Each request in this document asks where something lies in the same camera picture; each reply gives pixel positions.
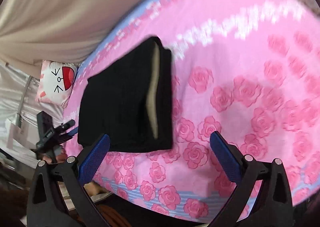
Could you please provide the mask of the pink rose bed sheet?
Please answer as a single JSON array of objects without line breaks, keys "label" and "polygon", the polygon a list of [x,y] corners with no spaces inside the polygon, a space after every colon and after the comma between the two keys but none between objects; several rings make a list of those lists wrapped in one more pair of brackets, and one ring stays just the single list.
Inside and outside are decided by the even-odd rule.
[{"label": "pink rose bed sheet", "polygon": [[174,55],[170,151],[108,153],[95,180],[133,204],[210,222],[231,183],[209,146],[219,131],[244,154],[280,158],[292,201],[319,190],[319,19],[298,0],[147,0],[83,62],[65,120],[88,79],[144,38]]}]

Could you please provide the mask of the black pants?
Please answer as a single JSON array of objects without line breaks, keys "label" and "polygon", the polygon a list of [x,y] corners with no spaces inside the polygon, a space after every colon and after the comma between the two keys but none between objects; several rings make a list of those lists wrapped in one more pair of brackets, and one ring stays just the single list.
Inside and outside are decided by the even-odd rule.
[{"label": "black pants", "polygon": [[78,144],[90,146],[106,134],[111,151],[170,150],[171,61],[161,40],[149,37],[90,77],[80,103]]}]

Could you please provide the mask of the silver grey fabric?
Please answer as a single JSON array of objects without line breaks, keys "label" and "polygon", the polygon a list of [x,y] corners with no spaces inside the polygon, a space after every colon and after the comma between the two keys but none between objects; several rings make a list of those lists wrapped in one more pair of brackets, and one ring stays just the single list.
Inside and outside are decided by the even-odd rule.
[{"label": "silver grey fabric", "polygon": [[12,66],[1,64],[1,150],[35,168],[32,151],[39,141],[36,116],[45,111],[54,126],[62,123],[63,107],[36,101],[40,81]]}]

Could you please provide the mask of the white cartoon face pillow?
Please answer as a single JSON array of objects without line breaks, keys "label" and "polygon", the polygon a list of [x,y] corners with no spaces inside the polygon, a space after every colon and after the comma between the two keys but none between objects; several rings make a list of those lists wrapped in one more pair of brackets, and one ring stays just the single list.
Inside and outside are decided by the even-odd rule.
[{"label": "white cartoon face pillow", "polygon": [[77,71],[72,63],[43,61],[36,101],[67,107]]}]

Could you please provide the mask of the beige curtain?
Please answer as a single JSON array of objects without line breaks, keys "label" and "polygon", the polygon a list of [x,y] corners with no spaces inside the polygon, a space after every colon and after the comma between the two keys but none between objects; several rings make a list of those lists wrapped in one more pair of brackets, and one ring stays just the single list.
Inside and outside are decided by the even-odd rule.
[{"label": "beige curtain", "polygon": [[1,68],[40,77],[44,60],[81,63],[141,0],[3,0]]}]

